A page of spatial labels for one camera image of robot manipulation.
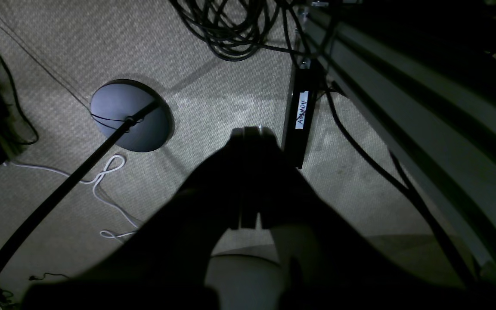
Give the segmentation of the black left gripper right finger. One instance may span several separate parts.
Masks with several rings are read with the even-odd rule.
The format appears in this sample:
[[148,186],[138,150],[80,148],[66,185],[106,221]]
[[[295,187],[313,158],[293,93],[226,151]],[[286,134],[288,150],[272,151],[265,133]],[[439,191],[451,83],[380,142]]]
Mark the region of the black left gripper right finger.
[[313,191],[297,168],[285,160],[273,132],[243,129],[243,227],[255,228],[260,216],[269,229],[278,257],[288,267],[293,287],[316,292],[345,289],[355,294],[378,292],[383,298],[402,294],[394,302],[415,304],[417,298],[439,304],[475,303],[496,307],[496,285],[476,281],[461,254],[431,214],[412,184],[401,185],[428,223],[447,261],[465,285],[464,290],[427,284],[394,265],[374,249],[347,221]]

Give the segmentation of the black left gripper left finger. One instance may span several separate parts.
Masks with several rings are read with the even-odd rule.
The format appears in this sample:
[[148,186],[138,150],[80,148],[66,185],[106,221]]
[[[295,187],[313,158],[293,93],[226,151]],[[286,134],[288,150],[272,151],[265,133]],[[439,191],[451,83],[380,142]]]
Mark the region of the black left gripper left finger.
[[203,161],[176,194],[109,257],[71,280],[34,285],[26,310],[218,310],[205,286],[211,254],[239,227],[244,129]]

